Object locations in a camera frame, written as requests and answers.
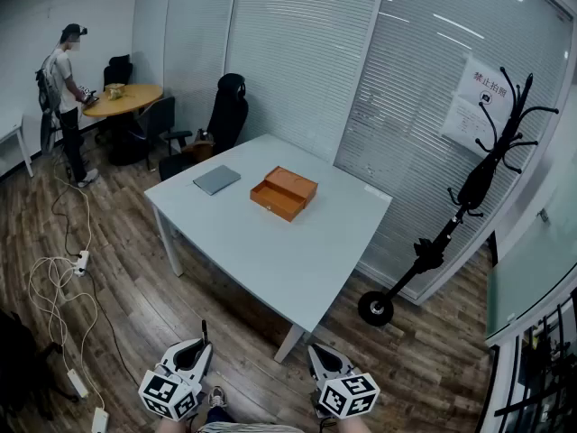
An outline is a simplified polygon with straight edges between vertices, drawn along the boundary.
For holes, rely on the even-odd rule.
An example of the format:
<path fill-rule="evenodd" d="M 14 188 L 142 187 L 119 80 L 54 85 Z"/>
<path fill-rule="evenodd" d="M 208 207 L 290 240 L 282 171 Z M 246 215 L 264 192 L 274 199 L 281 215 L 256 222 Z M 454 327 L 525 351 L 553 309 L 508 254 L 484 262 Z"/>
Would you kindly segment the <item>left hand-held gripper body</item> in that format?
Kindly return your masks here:
<path fill-rule="evenodd" d="M 148 370 L 138 390 L 144 407 L 165 419 L 182 421 L 197 411 L 202 385 L 159 364 Z"/>

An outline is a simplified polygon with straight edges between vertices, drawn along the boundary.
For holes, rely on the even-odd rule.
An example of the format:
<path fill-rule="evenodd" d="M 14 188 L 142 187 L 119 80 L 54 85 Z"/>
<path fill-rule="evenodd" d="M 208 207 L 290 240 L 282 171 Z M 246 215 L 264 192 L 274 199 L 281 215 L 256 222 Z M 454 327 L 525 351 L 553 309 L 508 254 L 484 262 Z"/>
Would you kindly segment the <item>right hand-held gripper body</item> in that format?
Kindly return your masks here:
<path fill-rule="evenodd" d="M 311 401 L 320 419 L 349 419 L 369 413 L 380 395 L 380 387 L 369 373 L 356 366 L 344 374 L 329 374 L 310 367 L 316 382 Z"/>

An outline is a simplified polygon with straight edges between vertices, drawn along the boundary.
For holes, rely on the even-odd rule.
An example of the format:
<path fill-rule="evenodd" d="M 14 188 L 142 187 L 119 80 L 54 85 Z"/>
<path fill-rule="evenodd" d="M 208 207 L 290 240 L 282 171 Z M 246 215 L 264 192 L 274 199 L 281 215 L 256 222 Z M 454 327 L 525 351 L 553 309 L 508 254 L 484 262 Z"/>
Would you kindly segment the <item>grey notebook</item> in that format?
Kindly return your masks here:
<path fill-rule="evenodd" d="M 202 176 L 197 177 L 193 180 L 193 183 L 209 196 L 213 196 L 240 178 L 241 175 L 238 172 L 231 170 L 225 165 L 220 165 Z"/>

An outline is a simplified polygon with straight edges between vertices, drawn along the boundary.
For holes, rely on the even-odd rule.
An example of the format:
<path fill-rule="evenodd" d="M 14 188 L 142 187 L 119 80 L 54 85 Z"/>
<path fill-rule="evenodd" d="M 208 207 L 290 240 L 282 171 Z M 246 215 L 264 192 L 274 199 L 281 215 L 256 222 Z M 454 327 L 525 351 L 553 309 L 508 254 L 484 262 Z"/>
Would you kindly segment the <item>orange wooden box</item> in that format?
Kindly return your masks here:
<path fill-rule="evenodd" d="M 292 222 L 316 195 L 318 184 L 277 166 L 257 186 L 250 199 L 271 213 Z"/>

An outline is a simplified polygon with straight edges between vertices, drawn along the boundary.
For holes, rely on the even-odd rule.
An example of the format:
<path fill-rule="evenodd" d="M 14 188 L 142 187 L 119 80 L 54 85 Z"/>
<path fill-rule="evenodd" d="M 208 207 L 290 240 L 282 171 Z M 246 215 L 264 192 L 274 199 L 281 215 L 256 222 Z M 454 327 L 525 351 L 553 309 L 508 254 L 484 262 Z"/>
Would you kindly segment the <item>person's right forearm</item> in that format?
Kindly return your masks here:
<path fill-rule="evenodd" d="M 339 433 L 371 433 L 361 416 L 337 419 L 336 426 Z"/>

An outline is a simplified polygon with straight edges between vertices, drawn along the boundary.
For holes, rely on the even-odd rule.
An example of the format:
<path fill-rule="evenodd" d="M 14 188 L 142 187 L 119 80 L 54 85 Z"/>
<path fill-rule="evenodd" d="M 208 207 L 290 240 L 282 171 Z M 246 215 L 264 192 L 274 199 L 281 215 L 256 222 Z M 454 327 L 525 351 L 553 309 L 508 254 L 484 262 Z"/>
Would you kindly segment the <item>black high-back office chair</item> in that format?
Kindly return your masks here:
<path fill-rule="evenodd" d="M 235 146 L 249 112 L 245 94 L 245 78 L 242 75 L 227 73 L 219 79 L 213 112 L 207 128 L 203 129 L 214 136 L 213 156 Z M 161 181 L 168 180 L 197 164 L 185 157 L 181 152 L 183 147 L 179 145 L 179 153 L 170 154 L 160 160 L 158 172 Z"/>

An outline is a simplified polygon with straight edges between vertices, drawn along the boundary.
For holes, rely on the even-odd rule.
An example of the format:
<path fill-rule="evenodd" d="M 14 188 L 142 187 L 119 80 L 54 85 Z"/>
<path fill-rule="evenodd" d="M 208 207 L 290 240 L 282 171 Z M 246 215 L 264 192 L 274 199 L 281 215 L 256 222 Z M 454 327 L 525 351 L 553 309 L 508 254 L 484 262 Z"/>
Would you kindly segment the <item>white table leg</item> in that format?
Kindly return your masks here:
<path fill-rule="evenodd" d="M 163 242 L 166 255 L 169 259 L 171 269 L 177 277 L 180 277 L 184 271 L 178 258 L 177 252 L 175 250 L 171 224 L 169 220 L 159 211 L 159 209 L 155 205 L 152 206 L 152 209 L 156 218 L 157 226 L 159 228 L 160 237 Z"/>
<path fill-rule="evenodd" d="M 302 327 L 293 324 L 286 334 L 279 350 L 274 355 L 274 361 L 279 364 L 282 363 L 305 333 L 306 331 Z"/>

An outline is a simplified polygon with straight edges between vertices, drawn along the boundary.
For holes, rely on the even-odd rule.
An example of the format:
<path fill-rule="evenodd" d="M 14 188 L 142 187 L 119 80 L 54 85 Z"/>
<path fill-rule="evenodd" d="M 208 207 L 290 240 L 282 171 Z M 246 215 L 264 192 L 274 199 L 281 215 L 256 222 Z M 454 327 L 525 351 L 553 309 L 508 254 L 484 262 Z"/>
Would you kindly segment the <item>black metal railing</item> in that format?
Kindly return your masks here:
<path fill-rule="evenodd" d="M 577 288 L 491 351 L 474 433 L 577 433 Z"/>

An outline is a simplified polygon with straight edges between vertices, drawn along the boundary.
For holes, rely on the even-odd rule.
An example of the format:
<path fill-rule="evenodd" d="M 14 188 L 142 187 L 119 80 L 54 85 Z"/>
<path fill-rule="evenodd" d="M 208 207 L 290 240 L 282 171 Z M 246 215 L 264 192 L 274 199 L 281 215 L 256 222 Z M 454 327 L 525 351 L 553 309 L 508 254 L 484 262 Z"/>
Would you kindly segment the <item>black chair base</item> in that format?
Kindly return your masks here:
<path fill-rule="evenodd" d="M 48 364 L 52 354 L 61 355 L 62 345 L 52 342 L 40 350 L 32 331 L 16 313 L 0 309 L 0 433 L 14 433 L 8 418 L 23 409 L 33 398 L 37 411 L 48 421 L 53 414 L 48 406 L 50 393 L 77 403 L 76 394 L 62 390 Z"/>

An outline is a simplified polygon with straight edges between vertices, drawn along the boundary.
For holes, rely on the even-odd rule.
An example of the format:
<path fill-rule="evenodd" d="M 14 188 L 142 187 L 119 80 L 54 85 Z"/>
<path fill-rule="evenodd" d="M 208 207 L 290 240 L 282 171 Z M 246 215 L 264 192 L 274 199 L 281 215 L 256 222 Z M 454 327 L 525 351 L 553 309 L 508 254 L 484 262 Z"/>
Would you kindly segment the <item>brown bag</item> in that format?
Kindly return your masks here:
<path fill-rule="evenodd" d="M 199 163 L 213 156 L 214 146 L 214 136 L 206 130 L 199 129 L 194 142 L 184 146 L 181 152 L 192 163 Z"/>

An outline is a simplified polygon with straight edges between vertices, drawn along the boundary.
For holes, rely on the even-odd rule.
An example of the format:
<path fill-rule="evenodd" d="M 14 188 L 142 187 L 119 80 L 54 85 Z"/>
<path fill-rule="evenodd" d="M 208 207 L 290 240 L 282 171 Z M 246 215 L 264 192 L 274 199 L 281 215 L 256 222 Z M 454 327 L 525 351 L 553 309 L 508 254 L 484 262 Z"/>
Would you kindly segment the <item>black coat rack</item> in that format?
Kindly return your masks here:
<path fill-rule="evenodd" d="M 498 134 L 496 125 L 489 120 L 493 132 L 493 144 L 487 148 L 480 139 L 475 142 L 486 152 L 484 159 L 469 173 L 458 194 L 448 189 L 453 204 L 458 207 L 457 212 L 447 222 L 445 227 L 433 240 L 420 238 L 414 243 L 416 259 L 402 276 L 399 282 L 389 291 L 371 290 L 364 293 L 358 301 L 357 310 L 359 316 L 373 327 L 387 325 L 394 315 L 392 299 L 417 275 L 440 267 L 444 263 L 444 250 L 452 240 L 453 231 L 463 222 L 463 217 L 483 217 L 484 214 L 477 208 L 485 199 L 494 174 L 499 164 L 503 164 L 508 170 L 520 174 L 522 170 L 507 163 L 506 155 L 516 147 L 537 146 L 537 141 L 523 141 L 523 134 L 518 130 L 524 118 L 535 111 L 542 111 L 557 115 L 559 110 L 555 107 L 531 106 L 525 107 L 528 93 L 534 80 L 533 75 L 528 75 L 525 85 L 513 85 L 509 87 L 512 92 L 512 107 L 508 121 L 503 131 Z"/>

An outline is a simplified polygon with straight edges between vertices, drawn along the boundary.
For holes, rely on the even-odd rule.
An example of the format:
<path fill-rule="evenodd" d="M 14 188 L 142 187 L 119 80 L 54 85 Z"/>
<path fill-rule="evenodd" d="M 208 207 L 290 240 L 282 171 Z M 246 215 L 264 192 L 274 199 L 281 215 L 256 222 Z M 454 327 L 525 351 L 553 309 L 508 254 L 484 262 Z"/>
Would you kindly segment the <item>white side table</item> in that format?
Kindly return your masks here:
<path fill-rule="evenodd" d="M 34 177 L 32 170 L 32 158 L 26 142 L 23 138 L 23 115 L 21 113 L 8 113 L 0 115 L 0 145 L 16 137 L 21 154 L 23 156 L 23 163 L 28 171 L 30 178 Z"/>

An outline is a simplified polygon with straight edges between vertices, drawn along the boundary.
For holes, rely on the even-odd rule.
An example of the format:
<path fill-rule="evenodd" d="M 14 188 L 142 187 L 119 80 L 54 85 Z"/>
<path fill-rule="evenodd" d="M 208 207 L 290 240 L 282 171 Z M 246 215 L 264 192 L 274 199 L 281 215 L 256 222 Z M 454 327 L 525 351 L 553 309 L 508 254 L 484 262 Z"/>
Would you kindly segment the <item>round wooden table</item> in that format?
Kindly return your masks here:
<path fill-rule="evenodd" d="M 140 142 L 139 135 L 131 134 L 136 125 L 135 114 L 161 99 L 163 89 L 158 85 L 129 84 L 121 88 L 117 99 L 106 92 L 98 94 L 97 101 L 85 106 L 82 114 L 89 118 L 104 119 L 110 126 L 112 149 L 109 162 L 115 166 L 126 166 L 146 158 L 147 146 Z"/>

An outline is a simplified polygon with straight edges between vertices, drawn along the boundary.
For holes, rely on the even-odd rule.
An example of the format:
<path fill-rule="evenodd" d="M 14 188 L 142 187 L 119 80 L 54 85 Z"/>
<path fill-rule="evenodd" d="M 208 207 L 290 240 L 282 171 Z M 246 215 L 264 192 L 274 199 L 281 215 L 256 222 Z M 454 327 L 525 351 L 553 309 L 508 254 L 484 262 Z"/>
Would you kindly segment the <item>white paper notice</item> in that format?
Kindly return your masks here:
<path fill-rule="evenodd" d="M 499 69 L 468 56 L 440 134 L 484 157 L 500 138 L 513 106 Z"/>

